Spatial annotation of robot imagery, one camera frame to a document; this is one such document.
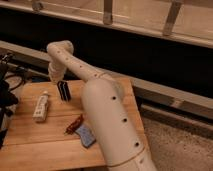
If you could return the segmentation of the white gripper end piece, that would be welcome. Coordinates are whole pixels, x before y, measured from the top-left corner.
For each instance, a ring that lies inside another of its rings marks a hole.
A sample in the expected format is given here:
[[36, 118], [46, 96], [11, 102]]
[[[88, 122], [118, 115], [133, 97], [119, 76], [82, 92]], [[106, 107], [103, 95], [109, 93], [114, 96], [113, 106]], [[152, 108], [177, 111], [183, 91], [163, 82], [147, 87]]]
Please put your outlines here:
[[57, 84], [59, 81], [61, 81], [64, 78], [65, 72], [66, 72], [65, 67], [55, 68], [52, 63], [50, 63], [48, 66], [48, 74], [49, 74], [50, 80], [54, 84]]

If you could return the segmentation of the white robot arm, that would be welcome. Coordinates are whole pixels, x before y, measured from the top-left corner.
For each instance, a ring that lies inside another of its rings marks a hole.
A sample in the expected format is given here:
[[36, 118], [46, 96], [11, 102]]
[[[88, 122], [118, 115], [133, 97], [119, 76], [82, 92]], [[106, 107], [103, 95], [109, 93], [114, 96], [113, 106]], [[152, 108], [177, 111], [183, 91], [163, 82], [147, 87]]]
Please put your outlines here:
[[128, 117], [122, 100], [124, 89], [109, 74], [76, 58], [70, 41], [47, 45], [48, 72], [60, 81], [69, 69], [85, 82], [82, 105], [109, 171], [157, 171], [150, 154]]

